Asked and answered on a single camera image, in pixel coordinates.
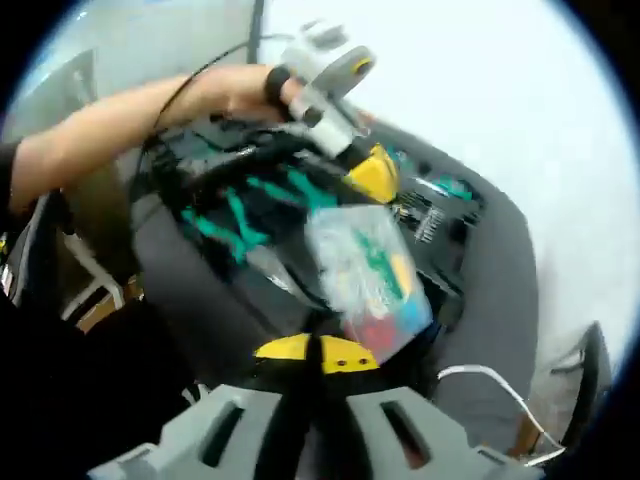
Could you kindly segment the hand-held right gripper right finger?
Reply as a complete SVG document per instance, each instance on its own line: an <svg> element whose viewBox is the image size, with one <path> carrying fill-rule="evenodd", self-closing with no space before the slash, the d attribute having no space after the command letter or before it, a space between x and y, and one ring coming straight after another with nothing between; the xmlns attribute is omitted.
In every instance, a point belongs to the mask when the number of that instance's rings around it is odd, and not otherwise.
<svg viewBox="0 0 640 480"><path fill-rule="evenodd" d="M317 479L540 479L488 447L409 387L391 388L372 353L329 335L312 338L318 376L312 423Z"/></svg>

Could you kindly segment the person's left hand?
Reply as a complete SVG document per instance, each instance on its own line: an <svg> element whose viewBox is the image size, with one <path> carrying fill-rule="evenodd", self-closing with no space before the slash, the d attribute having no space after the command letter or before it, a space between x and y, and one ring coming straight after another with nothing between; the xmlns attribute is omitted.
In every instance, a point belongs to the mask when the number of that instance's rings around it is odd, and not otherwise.
<svg viewBox="0 0 640 480"><path fill-rule="evenodd" d="M284 122L291 119L290 105L302 90L303 84L285 67L255 64L212 67L190 92L197 115Z"/></svg>

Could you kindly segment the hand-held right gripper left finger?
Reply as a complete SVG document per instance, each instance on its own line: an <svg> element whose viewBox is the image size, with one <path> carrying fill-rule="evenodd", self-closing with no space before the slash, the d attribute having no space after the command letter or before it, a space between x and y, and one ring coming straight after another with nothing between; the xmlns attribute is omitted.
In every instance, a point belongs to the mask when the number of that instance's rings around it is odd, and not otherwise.
<svg viewBox="0 0 640 480"><path fill-rule="evenodd" d="M293 479L310 408L302 396L311 369L302 333L254 354L244 379L221 384L143 443L89 472L92 479Z"/></svg>

